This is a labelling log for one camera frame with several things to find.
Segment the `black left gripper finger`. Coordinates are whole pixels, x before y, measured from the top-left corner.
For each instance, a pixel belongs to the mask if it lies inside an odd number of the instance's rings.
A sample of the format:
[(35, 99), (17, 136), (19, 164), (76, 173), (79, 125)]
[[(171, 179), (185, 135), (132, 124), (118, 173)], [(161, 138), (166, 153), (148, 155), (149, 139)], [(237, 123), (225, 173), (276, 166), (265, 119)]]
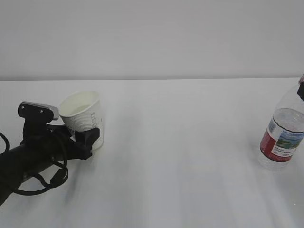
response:
[(101, 146), (100, 129), (93, 128), (87, 131), (75, 131), (75, 140), (84, 147), (92, 146), (92, 149), (98, 149)]
[(63, 125), (47, 124), (47, 129), (51, 132), (60, 133), (67, 138), (70, 138), (72, 136), (69, 129), (64, 124)]

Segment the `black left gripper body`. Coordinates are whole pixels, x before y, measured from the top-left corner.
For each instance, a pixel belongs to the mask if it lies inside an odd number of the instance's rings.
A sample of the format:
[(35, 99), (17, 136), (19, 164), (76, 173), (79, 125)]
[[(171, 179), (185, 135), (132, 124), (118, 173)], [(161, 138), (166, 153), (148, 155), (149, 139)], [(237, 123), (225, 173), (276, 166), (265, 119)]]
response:
[(51, 132), (43, 123), (25, 121), (21, 143), (48, 157), (86, 160), (92, 156), (92, 146), (84, 147), (76, 140)]

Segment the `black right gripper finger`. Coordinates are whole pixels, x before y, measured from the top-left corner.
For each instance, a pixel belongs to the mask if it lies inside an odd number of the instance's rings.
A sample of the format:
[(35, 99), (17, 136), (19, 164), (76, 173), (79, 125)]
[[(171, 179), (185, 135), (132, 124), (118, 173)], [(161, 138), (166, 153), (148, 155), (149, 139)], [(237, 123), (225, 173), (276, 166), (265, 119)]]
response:
[(297, 91), (298, 96), (304, 101), (304, 82), (301, 82)]

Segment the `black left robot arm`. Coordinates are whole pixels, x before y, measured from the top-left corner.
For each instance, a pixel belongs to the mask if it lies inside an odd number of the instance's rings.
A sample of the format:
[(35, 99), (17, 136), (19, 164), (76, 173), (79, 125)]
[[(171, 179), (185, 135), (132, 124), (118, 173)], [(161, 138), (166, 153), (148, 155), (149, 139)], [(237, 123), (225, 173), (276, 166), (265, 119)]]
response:
[(35, 196), (63, 185), (68, 160), (86, 160), (100, 137), (99, 128), (76, 132), (65, 125), (25, 122), (23, 140), (13, 149), (7, 144), (0, 155), (0, 202), (12, 194)]

